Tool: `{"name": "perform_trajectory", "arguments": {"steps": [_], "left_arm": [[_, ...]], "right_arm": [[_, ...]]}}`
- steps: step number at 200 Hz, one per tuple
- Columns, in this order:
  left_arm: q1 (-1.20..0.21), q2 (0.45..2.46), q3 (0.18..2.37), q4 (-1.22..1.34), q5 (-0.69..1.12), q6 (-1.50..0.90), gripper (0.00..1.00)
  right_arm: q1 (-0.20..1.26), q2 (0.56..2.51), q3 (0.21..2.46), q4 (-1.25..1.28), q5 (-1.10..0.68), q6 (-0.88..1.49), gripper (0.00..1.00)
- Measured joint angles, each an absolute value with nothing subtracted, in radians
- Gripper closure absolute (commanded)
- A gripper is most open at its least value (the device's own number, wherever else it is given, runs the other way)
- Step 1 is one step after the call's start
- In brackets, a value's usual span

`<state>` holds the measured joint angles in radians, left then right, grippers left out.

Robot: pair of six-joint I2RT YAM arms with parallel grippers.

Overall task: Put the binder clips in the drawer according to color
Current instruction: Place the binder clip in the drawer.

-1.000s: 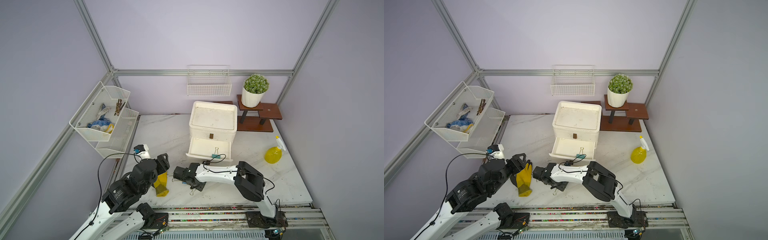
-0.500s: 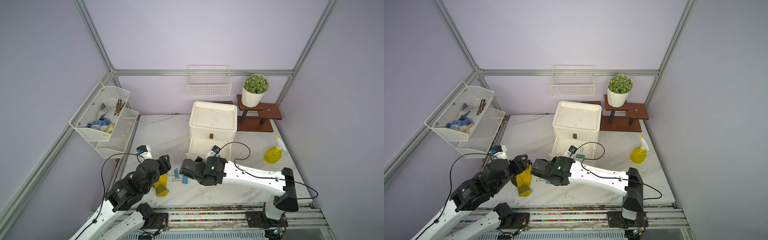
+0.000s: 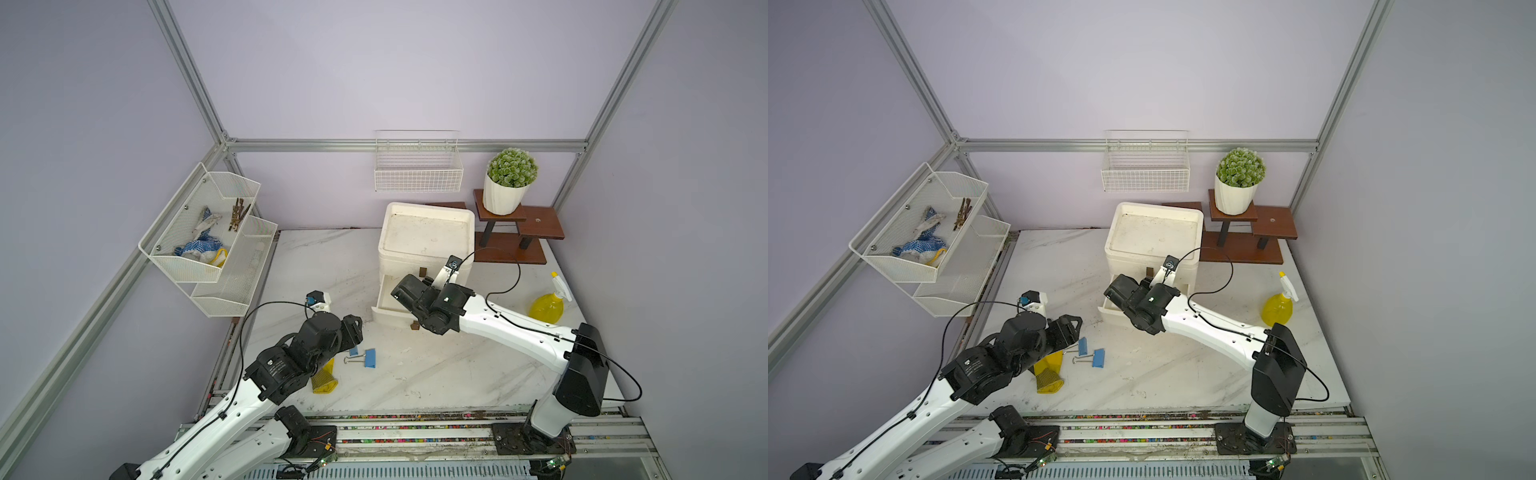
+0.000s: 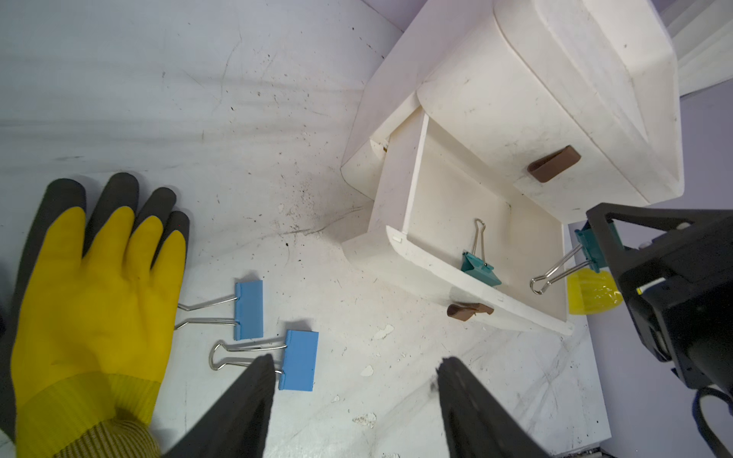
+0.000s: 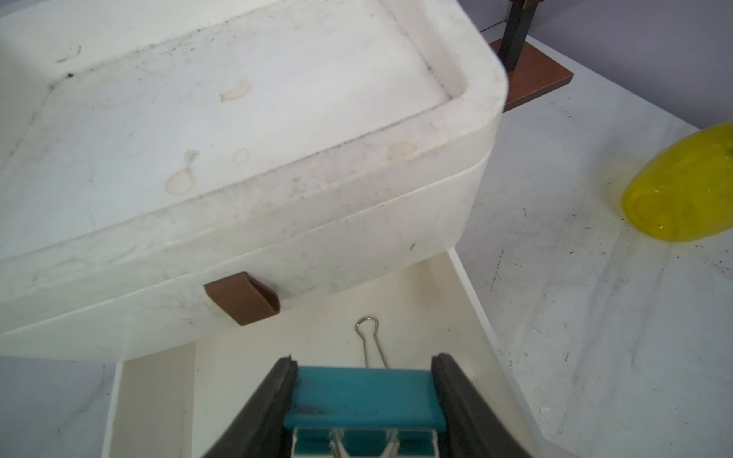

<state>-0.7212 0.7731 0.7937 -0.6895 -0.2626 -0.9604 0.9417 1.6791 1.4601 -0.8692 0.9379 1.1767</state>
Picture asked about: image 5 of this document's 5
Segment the white drawer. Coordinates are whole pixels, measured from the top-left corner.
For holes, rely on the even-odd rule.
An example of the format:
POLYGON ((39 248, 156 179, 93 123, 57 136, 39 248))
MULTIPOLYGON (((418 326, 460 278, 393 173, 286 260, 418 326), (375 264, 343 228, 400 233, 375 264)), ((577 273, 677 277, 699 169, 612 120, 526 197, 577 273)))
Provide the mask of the white drawer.
POLYGON ((564 457, 545 439, 454 251, 276 317, 118 365, 106 457, 199 457, 273 364, 426 369, 456 359, 534 457, 564 457))

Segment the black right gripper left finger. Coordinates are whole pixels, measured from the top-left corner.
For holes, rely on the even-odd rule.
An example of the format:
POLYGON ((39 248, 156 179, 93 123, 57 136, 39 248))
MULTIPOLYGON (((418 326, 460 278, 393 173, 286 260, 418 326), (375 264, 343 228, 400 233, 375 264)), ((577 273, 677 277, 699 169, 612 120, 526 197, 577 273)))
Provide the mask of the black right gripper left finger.
POLYGON ((298 375, 291 357, 280 358, 206 458, 290 457, 293 433, 284 427, 298 375))

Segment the white plastic drawer unit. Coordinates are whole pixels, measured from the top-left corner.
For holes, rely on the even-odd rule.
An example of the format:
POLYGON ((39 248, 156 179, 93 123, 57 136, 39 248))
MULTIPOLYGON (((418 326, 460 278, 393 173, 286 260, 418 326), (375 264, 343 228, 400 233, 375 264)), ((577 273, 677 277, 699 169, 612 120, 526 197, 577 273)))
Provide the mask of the white plastic drawer unit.
POLYGON ((1 10, 1 352, 124 361, 454 247, 508 93, 455 1, 1 10))

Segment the teal binder clip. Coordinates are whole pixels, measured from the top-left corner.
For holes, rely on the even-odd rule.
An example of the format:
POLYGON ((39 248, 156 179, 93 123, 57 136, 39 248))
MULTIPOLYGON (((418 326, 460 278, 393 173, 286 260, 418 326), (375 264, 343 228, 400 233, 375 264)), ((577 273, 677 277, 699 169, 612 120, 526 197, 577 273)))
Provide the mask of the teal binder clip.
POLYGON ((447 430, 433 376, 395 369, 378 338, 379 321, 354 325, 363 368, 301 366, 284 419, 292 457, 438 457, 447 430))

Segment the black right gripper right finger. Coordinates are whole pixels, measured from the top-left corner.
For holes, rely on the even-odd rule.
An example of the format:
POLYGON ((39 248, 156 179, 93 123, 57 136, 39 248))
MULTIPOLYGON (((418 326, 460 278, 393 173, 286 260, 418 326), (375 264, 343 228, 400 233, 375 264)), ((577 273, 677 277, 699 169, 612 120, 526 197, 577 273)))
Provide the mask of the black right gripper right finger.
POLYGON ((446 420, 446 430, 437 435, 441 457, 530 457, 452 356, 434 356, 431 376, 446 420))

